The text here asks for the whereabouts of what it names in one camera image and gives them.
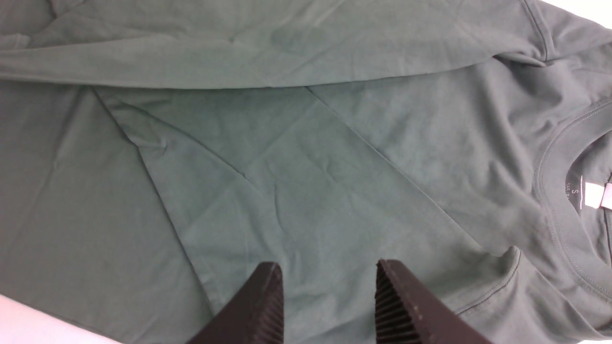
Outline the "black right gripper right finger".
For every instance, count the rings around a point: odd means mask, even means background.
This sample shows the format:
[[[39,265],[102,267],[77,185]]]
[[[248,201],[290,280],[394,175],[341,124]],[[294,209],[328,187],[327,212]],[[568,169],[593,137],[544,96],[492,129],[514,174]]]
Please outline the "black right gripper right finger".
[[[404,263],[377,263],[374,322],[377,344],[489,344],[444,305]]]

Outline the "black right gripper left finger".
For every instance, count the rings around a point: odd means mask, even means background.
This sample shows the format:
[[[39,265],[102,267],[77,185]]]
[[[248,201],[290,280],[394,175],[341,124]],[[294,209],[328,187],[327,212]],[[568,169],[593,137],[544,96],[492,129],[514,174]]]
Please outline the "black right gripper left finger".
[[[284,283],[277,263],[263,262],[190,344],[282,344]]]

